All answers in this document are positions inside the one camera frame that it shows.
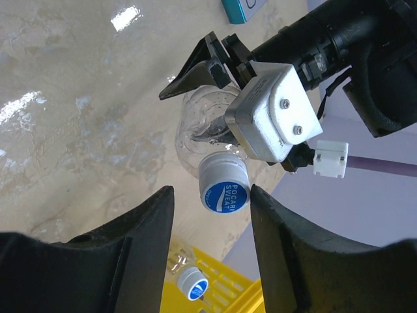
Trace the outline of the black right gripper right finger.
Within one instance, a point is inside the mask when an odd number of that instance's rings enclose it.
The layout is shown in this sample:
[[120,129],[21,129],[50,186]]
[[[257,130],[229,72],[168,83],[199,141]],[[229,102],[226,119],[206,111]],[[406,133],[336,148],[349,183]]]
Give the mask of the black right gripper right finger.
[[259,186],[250,213],[267,312],[415,312],[416,240],[376,247],[328,231]]

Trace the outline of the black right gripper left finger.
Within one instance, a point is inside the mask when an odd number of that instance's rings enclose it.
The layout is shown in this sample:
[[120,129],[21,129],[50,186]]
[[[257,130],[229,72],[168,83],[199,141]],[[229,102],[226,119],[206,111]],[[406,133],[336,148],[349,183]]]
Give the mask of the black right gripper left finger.
[[175,207],[164,186],[67,243],[1,234],[2,312],[158,312]]

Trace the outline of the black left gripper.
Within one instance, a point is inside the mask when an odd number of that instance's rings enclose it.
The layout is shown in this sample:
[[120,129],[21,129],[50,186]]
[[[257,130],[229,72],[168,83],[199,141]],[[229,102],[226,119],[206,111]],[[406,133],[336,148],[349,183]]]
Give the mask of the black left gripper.
[[222,44],[214,32],[202,38],[176,78],[160,92],[159,99],[176,97],[204,85],[223,89],[231,82],[225,64],[243,90],[256,77],[250,63],[253,55],[236,34],[225,37]]

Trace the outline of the clear plastic bottle small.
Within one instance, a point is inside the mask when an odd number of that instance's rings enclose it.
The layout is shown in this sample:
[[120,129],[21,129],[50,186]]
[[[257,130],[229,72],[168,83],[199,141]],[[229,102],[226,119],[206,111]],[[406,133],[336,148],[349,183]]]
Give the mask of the clear plastic bottle small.
[[225,122],[225,111],[239,93],[240,88],[230,83],[223,89],[203,85],[185,94],[175,149],[184,169],[195,178],[201,161],[212,153],[233,153],[248,160]]

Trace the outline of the blue white cap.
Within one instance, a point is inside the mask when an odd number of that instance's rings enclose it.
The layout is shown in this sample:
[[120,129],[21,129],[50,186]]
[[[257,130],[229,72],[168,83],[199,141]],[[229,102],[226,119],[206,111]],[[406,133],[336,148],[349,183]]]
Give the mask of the blue white cap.
[[209,282],[196,266],[188,266],[178,276],[176,286],[187,300],[196,301],[207,291]]
[[236,213],[250,200],[246,163],[233,153],[216,152],[205,157],[198,167],[198,181],[201,202],[213,213]]

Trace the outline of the clear plastic bottle large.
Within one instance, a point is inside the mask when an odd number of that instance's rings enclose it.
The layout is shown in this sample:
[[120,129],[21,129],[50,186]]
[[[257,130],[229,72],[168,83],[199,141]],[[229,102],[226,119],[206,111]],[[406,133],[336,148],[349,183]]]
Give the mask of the clear plastic bottle large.
[[179,276],[194,265],[195,254],[193,250],[170,250],[167,257],[165,279],[172,284],[176,284]]

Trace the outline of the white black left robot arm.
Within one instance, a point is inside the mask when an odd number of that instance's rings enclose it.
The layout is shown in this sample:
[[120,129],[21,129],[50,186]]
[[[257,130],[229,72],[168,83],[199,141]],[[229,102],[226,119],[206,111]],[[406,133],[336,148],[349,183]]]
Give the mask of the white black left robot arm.
[[255,62],[293,65],[307,91],[333,78],[374,137],[416,122],[415,1],[326,1],[254,50],[209,33],[159,97],[244,87]]

